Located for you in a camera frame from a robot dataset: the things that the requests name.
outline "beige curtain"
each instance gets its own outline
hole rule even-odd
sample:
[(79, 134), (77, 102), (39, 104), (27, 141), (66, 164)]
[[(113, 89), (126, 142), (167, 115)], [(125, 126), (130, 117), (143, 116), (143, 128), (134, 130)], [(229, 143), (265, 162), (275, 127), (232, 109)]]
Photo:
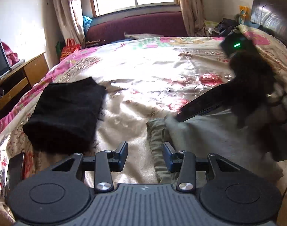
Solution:
[(180, 0), (186, 32), (189, 36), (205, 36), (201, 0)]
[(65, 41), (74, 39), (84, 46), (83, 13), (81, 0), (53, 0), (56, 15)]

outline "bedspread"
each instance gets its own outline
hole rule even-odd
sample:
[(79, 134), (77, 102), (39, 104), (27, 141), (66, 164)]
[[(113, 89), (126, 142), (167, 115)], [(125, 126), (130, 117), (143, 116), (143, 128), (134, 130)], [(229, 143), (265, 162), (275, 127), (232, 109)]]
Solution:
[[(241, 30), (254, 39), (261, 54), (287, 83), (287, 50), (262, 31)], [(189, 101), (212, 87), (233, 78), (228, 58), (219, 48), (220, 38), (158, 37), (109, 44), (78, 51), (26, 93), (14, 109), (0, 121), (0, 225), (10, 225), (13, 217), (4, 203), (8, 161), (26, 152), (27, 178), (63, 158), (33, 150), (22, 126), (31, 116), (40, 94), (50, 82), (74, 82), (87, 77), (107, 89), (103, 121), (98, 123), (91, 151), (115, 150), (121, 141), (129, 144), (124, 170), (112, 173), (117, 183), (156, 183), (151, 151), (147, 143), (146, 122), (177, 112)], [(287, 162), (281, 164), (287, 182)], [(85, 183), (93, 186), (93, 172), (86, 172)]]

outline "wooden furniture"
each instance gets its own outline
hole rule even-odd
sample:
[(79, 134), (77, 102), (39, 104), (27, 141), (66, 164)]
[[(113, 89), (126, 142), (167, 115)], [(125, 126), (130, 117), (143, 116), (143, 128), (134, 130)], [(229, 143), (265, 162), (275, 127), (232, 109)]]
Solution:
[(49, 69), (44, 53), (19, 65), (0, 79), (0, 89), (4, 91), (4, 96), (0, 99), (0, 119), (6, 116), (19, 99), (46, 75)]

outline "metal screw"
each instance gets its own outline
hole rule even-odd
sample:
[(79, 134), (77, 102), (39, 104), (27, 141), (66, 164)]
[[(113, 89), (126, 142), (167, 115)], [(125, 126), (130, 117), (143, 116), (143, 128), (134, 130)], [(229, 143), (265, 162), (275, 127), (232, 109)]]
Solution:
[(179, 184), (179, 189), (182, 190), (191, 190), (194, 186), (190, 182), (183, 182)]
[(109, 184), (108, 182), (100, 182), (97, 184), (96, 188), (99, 190), (107, 190), (111, 188), (111, 184)]

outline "window frame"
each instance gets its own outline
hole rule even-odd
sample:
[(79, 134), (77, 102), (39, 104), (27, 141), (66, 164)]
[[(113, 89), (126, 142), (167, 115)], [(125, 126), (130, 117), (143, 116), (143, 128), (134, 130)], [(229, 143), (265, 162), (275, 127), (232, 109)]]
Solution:
[[(159, 6), (159, 5), (177, 5), (177, 4), (179, 4), (179, 0), (174, 0), (173, 2), (149, 3), (149, 4), (138, 5), (137, 0), (135, 0), (135, 6), (130, 6), (130, 7), (124, 7), (124, 8), (121, 8), (121, 9), (116, 9), (113, 12), (123, 11), (123, 10), (127, 10), (127, 9), (132, 9), (132, 8)], [(91, 10), (92, 10), (93, 17), (101, 16), (101, 14), (99, 14), (99, 9), (98, 9), (99, 6), (98, 6), (98, 3), (97, 3), (97, 0), (90, 0), (90, 5), (91, 5)]]

